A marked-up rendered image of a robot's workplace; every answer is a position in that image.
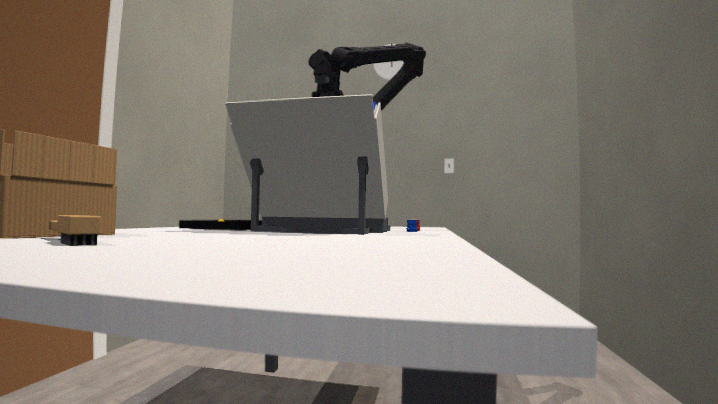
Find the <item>grey slanted cover panel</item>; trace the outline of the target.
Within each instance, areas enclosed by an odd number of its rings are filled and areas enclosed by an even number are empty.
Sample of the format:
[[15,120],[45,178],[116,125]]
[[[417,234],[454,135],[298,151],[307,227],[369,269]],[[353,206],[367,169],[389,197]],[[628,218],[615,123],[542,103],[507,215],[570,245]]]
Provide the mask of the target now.
[[381,104],[373,108],[372,94],[225,105],[251,188],[250,160],[262,163],[262,225],[358,228],[357,159],[367,156],[365,227],[390,231]]

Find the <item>brown cardboard box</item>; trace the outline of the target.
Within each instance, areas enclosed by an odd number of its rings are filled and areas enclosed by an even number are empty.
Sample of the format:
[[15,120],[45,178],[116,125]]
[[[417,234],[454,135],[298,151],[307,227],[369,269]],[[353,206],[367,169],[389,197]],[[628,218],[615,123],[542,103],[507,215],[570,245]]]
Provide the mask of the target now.
[[4,138],[0,239],[61,237],[49,230],[58,215],[101,216],[97,235],[115,235],[116,149],[16,130],[13,144]]

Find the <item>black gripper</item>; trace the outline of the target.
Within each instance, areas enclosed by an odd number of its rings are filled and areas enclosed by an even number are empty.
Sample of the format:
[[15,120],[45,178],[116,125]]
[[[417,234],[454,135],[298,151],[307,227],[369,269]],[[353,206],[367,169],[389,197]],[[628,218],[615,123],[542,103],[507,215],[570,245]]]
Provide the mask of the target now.
[[341,90],[312,92],[312,97],[327,97],[327,96],[344,96],[344,94]]

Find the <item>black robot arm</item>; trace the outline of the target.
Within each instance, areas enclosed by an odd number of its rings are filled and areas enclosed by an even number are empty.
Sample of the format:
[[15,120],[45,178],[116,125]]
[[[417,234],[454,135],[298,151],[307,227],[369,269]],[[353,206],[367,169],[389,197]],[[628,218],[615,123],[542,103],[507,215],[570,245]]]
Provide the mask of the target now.
[[405,44],[336,47],[331,55],[327,51],[318,49],[308,61],[309,66],[314,69],[315,83],[318,83],[317,91],[339,90],[341,70],[348,73],[350,69],[361,65],[403,61],[401,69],[373,97],[373,102],[381,103],[382,111],[412,79],[423,74],[423,59],[426,52],[422,47]]

